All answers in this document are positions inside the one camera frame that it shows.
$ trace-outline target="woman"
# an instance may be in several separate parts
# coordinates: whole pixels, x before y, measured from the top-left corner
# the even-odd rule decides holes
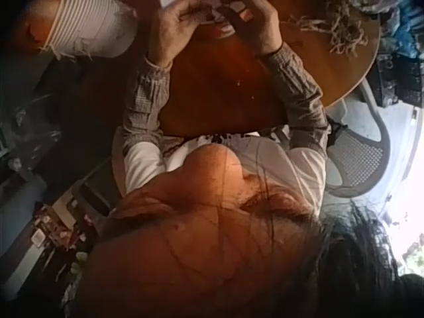
[[[352,305],[365,300],[388,308],[397,274],[367,222],[358,216],[345,230],[317,219],[329,133],[322,92],[283,42],[275,8],[244,2],[248,23],[219,11],[267,67],[290,147],[254,134],[202,136],[164,154],[158,114],[172,60],[210,7],[176,0],[159,11],[123,124],[129,194],[90,255],[75,317],[330,317],[349,305],[362,313]],[[369,302],[380,287],[390,292]]]

